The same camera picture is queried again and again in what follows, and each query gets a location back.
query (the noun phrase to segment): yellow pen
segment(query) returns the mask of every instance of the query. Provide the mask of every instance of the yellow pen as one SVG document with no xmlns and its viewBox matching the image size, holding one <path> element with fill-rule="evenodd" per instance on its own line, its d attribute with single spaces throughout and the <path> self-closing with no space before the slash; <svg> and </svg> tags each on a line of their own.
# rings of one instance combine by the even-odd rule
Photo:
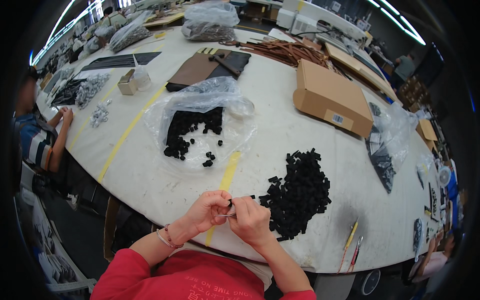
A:
<svg viewBox="0 0 480 300">
<path fill-rule="evenodd" d="M 347 243 L 345 245 L 345 248 L 343 248 L 343 250 L 348 249 L 348 247 L 350 246 L 350 243 L 352 242 L 352 239 L 353 239 L 353 235 L 355 234 L 355 231 L 357 230 L 358 225 L 359 225 L 359 218 L 357 217 L 357 221 L 355 221 L 355 224 L 353 225 L 353 228 L 352 228 L 352 233 L 350 233 L 350 236 L 348 237 Z"/>
</svg>

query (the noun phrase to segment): man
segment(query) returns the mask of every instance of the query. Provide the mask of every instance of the man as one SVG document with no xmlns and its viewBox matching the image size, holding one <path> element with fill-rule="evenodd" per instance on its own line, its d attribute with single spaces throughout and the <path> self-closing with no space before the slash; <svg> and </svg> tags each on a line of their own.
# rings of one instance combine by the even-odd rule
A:
<svg viewBox="0 0 480 300">
<path fill-rule="evenodd" d="M 127 23 L 127 19 L 118 11 L 113 11 L 113 7 L 109 6 L 103 10 L 103 21 L 101 26 L 113 26 L 119 29 Z"/>
<path fill-rule="evenodd" d="M 421 255 L 416 263 L 413 260 L 405 262 L 402 272 L 402 279 L 405 285 L 421 282 L 440 271 L 447 260 L 455 256 L 462 240 L 462 233 L 459 229 L 454 229 L 447 237 L 444 250 L 437 252 L 437 245 L 440 239 L 441 236 L 433 238 L 430 241 L 427 254 Z"/>
<path fill-rule="evenodd" d="M 405 83 L 408 77 L 410 77 L 415 71 L 415 65 L 413 55 L 402 55 L 395 60 L 398 66 L 395 68 L 394 73 L 390 77 L 390 83 L 392 84 L 393 91 L 396 93 L 397 89 Z"/>
<path fill-rule="evenodd" d="M 21 83 L 15 106 L 15 118 L 20 123 L 20 140 L 23 159 L 37 170 L 58 172 L 65 149 L 68 128 L 73 119 L 72 109 L 63 107 L 48 122 L 39 120 L 32 114 L 36 101 L 36 81 L 38 74 L 34 67 L 28 68 L 28 74 Z M 60 133 L 55 127 L 63 117 Z"/>
</svg>

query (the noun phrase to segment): floor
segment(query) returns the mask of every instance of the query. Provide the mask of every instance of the floor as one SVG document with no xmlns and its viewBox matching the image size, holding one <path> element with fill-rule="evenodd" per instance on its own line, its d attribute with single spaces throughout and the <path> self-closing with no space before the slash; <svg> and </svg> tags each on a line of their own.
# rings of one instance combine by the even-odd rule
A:
<svg viewBox="0 0 480 300">
<path fill-rule="evenodd" d="M 264 24 L 257 24 L 241 20 L 237 28 L 267 34 L 274 26 L 275 24 L 269 21 Z M 105 219 L 84 209 L 74 211 L 65 200 L 60 198 L 46 196 L 43 200 L 46 213 L 55 223 L 65 250 L 85 276 L 98 280 L 108 267 L 108 262 L 103 258 Z M 101 199 L 97 202 L 106 205 L 107 200 L 108 197 L 103 193 Z M 316 274 L 307 272 L 307 276 L 313 286 Z M 361 296 L 353 288 L 347 299 L 404 300 L 410 299 L 414 290 L 415 287 L 404 287 L 399 278 L 383 276 L 371 295 Z M 267 300 L 277 300 L 282 296 L 282 292 L 276 287 L 275 281 L 265 292 L 265 299 Z"/>
</svg>

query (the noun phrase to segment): brown leather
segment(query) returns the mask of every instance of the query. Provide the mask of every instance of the brown leather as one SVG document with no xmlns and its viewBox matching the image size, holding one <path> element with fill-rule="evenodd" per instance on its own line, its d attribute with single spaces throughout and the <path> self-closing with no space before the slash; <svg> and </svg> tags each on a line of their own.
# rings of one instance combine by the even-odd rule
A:
<svg viewBox="0 0 480 300">
<path fill-rule="evenodd" d="M 224 53 L 226 58 L 232 51 L 218 49 L 215 54 Z M 212 54 L 195 53 L 187 59 L 180 69 L 168 80 L 171 84 L 192 85 L 205 80 L 219 65 L 216 61 L 209 61 Z"/>
<path fill-rule="evenodd" d="M 233 46 L 237 43 L 237 41 L 232 41 L 225 42 L 223 45 Z M 297 67 L 300 59 L 309 60 L 344 76 L 342 72 L 333 66 L 329 61 L 328 56 L 300 42 L 289 43 L 281 40 L 271 42 L 262 41 L 260 43 L 247 42 L 240 43 L 240 47 L 242 47 L 240 50 L 262 55 L 292 67 Z"/>
</svg>

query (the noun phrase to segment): wooden board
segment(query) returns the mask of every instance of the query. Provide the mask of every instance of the wooden board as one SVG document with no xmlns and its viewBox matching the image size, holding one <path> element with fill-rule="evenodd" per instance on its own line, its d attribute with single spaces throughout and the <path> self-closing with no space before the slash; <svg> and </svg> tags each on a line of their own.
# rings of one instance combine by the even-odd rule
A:
<svg viewBox="0 0 480 300">
<path fill-rule="evenodd" d="M 150 23 L 144 23 L 144 26 L 146 28 L 148 27 L 153 27 L 153 26 L 160 26 L 160 25 L 167 25 L 167 24 L 170 24 L 178 19 L 181 19 L 183 18 L 183 15 L 185 13 L 184 12 L 179 12 L 177 14 L 174 14 L 172 16 L 168 16 L 168 17 L 165 17 L 161 20 L 156 20 L 156 21 L 153 21 L 153 22 L 150 22 Z"/>
<path fill-rule="evenodd" d="M 384 92 L 392 100 L 398 102 L 400 105 L 403 105 L 402 102 L 400 102 L 400 100 L 398 100 L 397 96 L 395 95 L 395 92 L 390 86 L 390 83 L 382 77 L 378 76 L 374 71 L 372 71 L 361 61 L 348 55 L 344 51 L 338 49 L 337 47 L 329 43 L 325 43 L 325 48 L 326 52 L 328 52 L 327 55 L 330 57 L 330 59 L 347 67 L 358 77 L 364 79 L 366 83 L 368 83 L 374 89 Z"/>
</svg>

